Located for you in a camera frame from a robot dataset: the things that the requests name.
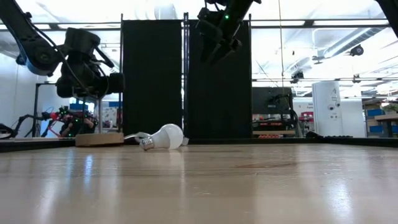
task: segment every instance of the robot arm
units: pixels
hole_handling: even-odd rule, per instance
[[[101,39],[97,35],[83,29],[68,28],[64,44],[56,46],[31,23],[30,18],[31,14],[23,13],[15,0],[0,0],[0,19],[18,44],[19,65],[27,65],[36,75],[50,77],[59,63],[63,62],[61,78],[56,84],[58,96],[62,98],[90,96],[98,99],[110,93],[123,91],[122,74],[112,73],[109,77],[102,74],[99,62],[109,67],[114,65],[100,51],[98,46]],[[95,58],[95,50],[104,58],[103,61]]]
[[[376,0],[386,15],[392,29],[398,37],[398,1],[397,0]]]
[[[204,7],[199,12],[197,29],[204,40],[202,61],[215,63],[240,48],[242,43],[235,35],[253,1],[261,4],[261,0],[205,0],[225,6],[225,10],[213,12]]]
[[[31,14],[23,13],[15,0],[0,0],[0,19],[15,38],[20,50],[17,63],[36,75],[52,76],[61,62],[53,47],[32,26]]]

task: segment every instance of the black partition panel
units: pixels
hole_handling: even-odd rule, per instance
[[[182,126],[181,21],[123,21],[123,133]]]
[[[190,58],[185,87],[185,135],[192,139],[251,138],[251,48],[248,23],[237,33],[235,54],[210,66],[200,62],[203,42],[190,21]]]

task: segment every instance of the light bulb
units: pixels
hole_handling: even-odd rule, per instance
[[[181,146],[184,135],[180,127],[175,124],[166,124],[155,134],[140,141],[140,147],[149,149],[176,149]]]

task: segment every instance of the wooden table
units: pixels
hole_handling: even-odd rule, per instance
[[[398,151],[327,144],[0,156],[0,223],[398,223]]]
[[[392,131],[392,122],[398,121],[398,114],[387,114],[387,115],[375,116],[374,119],[376,121],[382,122],[384,137],[387,137],[387,138],[394,137],[393,131]]]

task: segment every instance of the metal pole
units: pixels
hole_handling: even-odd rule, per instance
[[[37,103],[38,103],[38,100],[39,100],[39,87],[40,87],[40,85],[41,84],[39,84],[39,83],[36,83],[36,89],[35,89],[35,105],[34,105],[34,111],[33,111],[33,116],[34,116],[34,118],[33,118],[33,125],[32,125],[32,138],[33,137],[36,137],[36,123],[37,123],[37,120],[36,120],[36,118],[35,117],[37,117]]]
[[[123,13],[120,18],[120,59],[119,59],[119,72],[123,73]],[[122,132],[122,94],[119,93],[119,108],[117,111],[116,122],[118,123],[118,132]]]
[[[98,100],[98,121],[98,132],[102,134],[102,99]]]
[[[188,131],[188,71],[189,71],[189,13],[184,13],[183,17],[183,51],[184,51],[184,59],[183,59],[183,80],[184,80],[184,105],[183,105],[183,123],[182,128],[184,133]]]

